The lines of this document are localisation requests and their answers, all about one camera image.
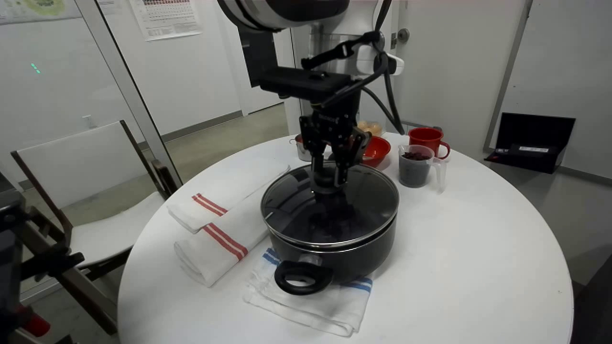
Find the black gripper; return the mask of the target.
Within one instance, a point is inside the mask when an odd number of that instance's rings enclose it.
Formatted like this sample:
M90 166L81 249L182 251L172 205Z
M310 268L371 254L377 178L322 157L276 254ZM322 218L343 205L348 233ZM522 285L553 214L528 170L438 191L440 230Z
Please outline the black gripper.
M301 136L312 155L314 180L320 187L327 186L325 147L341 149L335 155L337 184L348 182L348 170L362 163L371 140L366 132L356 132L356 111L346 105L320 107L301 119Z

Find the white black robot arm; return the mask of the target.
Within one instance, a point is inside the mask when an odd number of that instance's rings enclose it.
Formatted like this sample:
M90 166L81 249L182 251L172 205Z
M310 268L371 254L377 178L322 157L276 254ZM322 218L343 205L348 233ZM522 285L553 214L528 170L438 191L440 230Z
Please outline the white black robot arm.
M218 6L239 31L251 84L312 105L301 119L301 134L312 155L314 184L343 187L366 149L366 136L356 130L360 92L379 73L360 79L325 65L377 46L379 29L358 23L360 8L352 0L218 0ZM302 58L299 67L281 67L274 36L301 27L312 29L318 54Z

